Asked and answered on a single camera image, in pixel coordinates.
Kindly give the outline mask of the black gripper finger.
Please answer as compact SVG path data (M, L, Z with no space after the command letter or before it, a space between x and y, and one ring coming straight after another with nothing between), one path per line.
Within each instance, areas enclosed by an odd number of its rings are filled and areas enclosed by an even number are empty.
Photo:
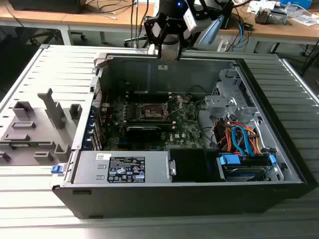
M158 48L157 59L161 59L162 44L166 38L165 16L146 17L144 27L149 44Z
M183 29L181 24L177 25L177 35L178 35L178 52L177 52L177 57L176 57L176 61L180 60L181 57L181 53L183 50L185 49L189 49L192 48L196 42L196 40L199 37L199 32L196 33L190 33L188 38L184 38L184 32L185 30Z

